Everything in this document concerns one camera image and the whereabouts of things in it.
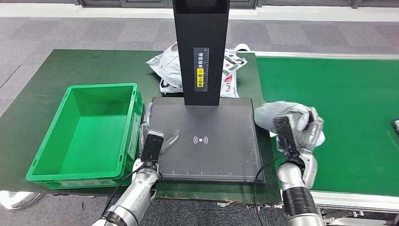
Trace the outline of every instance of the white plastic bag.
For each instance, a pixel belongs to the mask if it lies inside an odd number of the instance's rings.
[[[245,59],[236,55],[235,49],[226,49],[224,53],[220,97],[239,98],[236,71],[246,63]],[[147,64],[161,78],[160,91],[162,93],[183,92],[177,44],[172,45],[163,53],[155,56]]]

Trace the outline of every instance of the green bin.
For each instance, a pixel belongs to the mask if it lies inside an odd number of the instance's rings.
[[[116,186],[133,168],[143,106],[135,83],[69,87],[26,179],[50,189]]]

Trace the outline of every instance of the black cable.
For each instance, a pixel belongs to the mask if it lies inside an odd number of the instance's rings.
[[[256,177],[255,177],[255,181],[254,181],[254,203],[255,203],[255,210],[256,210],[256,214],[258,215],[258,219],[259,219],[259,223],[261,224],[261,226],[263,226],[263,222],[261,219],[261,216],[259,215],[259,210],[258,210],[258,204],[256,203],[256,184],[258,182],[258,177],[259,175],[263,172],[263,170],[268,167],[270,164],[272,164],[274,161],[276,161],[277,159],[279,159],[281,156],[283,156],[284,154],[281,154],[279,156],[277,156],[276,158],[270,160],[270,162],[268,162],[267,164],[263,165],[257,172]]]
[[[142,170],[146,165],[147,165],[147,163],[144,162],[139,168],[137,168],[136,170],[134,170],[134,171],[132,171],[131,173],[129,173],[126,177],[124,177],[124,178],[122,179],[121,182],[119,182],[118,186],[115,188],[115,190],[113,190],[112,195],[111,195],[110,198],[108,199],[107,205],[105,206],[104,211],[103,211],[103,213],[101,214],[101,217],[102,217],[102,216],[105,214],[105,212],[107,211],[108,206],[110,205],[110,203],[111,203],[113,197],[115,196],[116,191],[118,190],[118,188],[120,188],[120,186],[122,186],[123,182],[125,182],[125,180],[128,179],[129,177],[131,177],[134,173],[137,173],[138,171]]]

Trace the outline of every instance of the yellow label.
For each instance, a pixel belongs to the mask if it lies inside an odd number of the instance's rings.
[[[204,87],[204,69],[197,68],[197,87]]]

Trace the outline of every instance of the gray carpet floor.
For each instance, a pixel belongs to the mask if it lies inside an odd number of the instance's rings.
[[[399,23],[240,21],[229,22],[227,47],[321,53],[399,54]],[[55,48],[164,50],[176,40],[170,19],[0,17],[0,116]],[[0,208],[2,226],[71,226],[95,222],[106,197],[45,195],[25,210]],[[280,209],[261,212],[264,225],[285,225]],[[245,205],[157,200],[142,225],[255,226]]]

